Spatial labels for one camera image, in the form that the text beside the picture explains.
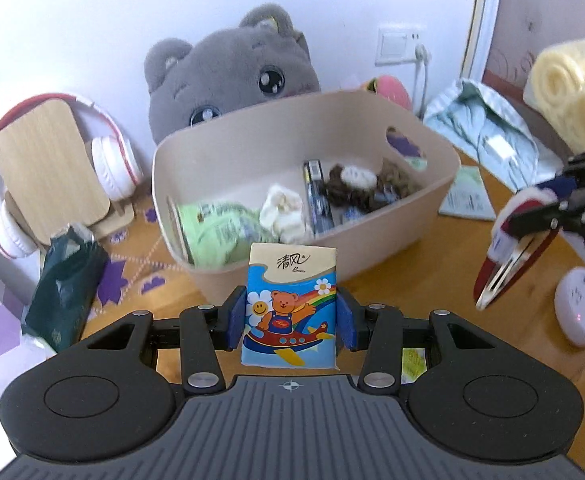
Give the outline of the light green striped cloth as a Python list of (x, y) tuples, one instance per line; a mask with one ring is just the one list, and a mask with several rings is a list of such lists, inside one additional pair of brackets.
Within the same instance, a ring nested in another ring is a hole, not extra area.
[(563, 163), (495, 90), (454, 81), (425, 108), (423, 123), (516, 192), (554, 177)]

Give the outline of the brown scrunchie with white puff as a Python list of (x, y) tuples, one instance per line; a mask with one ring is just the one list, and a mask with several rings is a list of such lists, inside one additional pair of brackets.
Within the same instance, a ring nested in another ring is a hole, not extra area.
[(421, 186), (406, 171), (385, 158), (377, 174), (357, 165), (332, 166), (323, 194), (331, 205), (357, 208), (364, 214), (370, 214), (420, 189)]

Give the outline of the cartoon bear tissue pack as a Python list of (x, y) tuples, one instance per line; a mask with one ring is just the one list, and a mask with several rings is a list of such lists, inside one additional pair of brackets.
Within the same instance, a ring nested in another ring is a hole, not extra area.
[(321, 246), (251, 246), (242, 365), (336, 366), (336, 256)]

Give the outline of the white round power strip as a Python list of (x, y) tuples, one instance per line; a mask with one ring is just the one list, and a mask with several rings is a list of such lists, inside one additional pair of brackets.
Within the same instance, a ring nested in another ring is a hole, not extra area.
[(571, 269), (559, 281), (554, 295), (559, 326), (576, 347), (585, 347), (585, 268)]

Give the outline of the dark green tissue packet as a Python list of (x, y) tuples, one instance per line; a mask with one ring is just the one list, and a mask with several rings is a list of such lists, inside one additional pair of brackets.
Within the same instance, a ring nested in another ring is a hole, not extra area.
[(57, 352), (76, 344), (107, 260), (106, 250), (82, 224), (71, 223), (54, 236), (33, 297), (23, 311), (23, 333), (45, 340)]

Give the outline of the long dark printed box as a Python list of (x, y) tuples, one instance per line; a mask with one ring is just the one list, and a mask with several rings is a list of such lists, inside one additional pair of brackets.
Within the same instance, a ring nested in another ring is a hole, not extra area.
[(334, 227), (331, 204), (325, 195), (325, 182), (321, 162), (318, 159), (303, 163), (310, 222), (315, 236)]

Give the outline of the green white snack bag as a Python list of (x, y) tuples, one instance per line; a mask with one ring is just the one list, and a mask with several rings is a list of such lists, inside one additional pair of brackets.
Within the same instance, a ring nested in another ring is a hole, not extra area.
[(246, 260), (253, 243), (277, 243), (261, 226), (259, 212), (236, 202), (179, 204), (166, 200), (178, 229), (178, 244), (195, 268), (221, 269)]

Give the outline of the yellow rolled towel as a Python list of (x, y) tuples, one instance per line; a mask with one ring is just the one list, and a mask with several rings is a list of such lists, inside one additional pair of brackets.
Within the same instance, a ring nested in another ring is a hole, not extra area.
[(575, 154), (585, 152), (585, 39), (553, 44), (532, 64), (525, 103), (540, 113)]

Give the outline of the grey plush cat toy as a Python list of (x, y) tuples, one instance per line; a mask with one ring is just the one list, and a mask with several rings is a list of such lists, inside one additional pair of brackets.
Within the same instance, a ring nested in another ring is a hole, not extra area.
[(144, 62), (155, 143), (201, 122), (287, 96), (321, 90), (305, 35), (274, 3), (198, 44), (166, 38)]

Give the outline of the purple flower table mat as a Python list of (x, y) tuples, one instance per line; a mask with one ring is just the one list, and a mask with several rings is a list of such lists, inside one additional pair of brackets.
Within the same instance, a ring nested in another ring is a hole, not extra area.
[(150, 193), (137, 194), (133, 206), (132, 223), (102, 242), (108, 260), (84, 328), (85, 337), (133, 311), (173, 318), (199, 298), (189, 274), (166, 248)]

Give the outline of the pale green paper packet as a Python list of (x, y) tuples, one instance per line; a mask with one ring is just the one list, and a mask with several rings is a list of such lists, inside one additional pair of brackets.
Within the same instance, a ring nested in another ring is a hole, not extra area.
[(481, 221), (497, 218), (478, 167), (460, 166), (439, 214)]

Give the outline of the white wall socket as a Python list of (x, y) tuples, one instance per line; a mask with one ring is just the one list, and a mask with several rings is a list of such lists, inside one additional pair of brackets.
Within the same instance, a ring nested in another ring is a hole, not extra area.
[(386, 24), (377, 29), (376, 66), (416, 63), (430, 58), (424, 24)]

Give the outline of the white cloth scrunchie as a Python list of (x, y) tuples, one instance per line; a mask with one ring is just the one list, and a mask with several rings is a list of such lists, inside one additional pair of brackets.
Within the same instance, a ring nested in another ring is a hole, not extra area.
[(281, 243), (300, 244), (308, 237), (301, 196), (290, 188), (273, 184), (261, 207), (259, 221)]

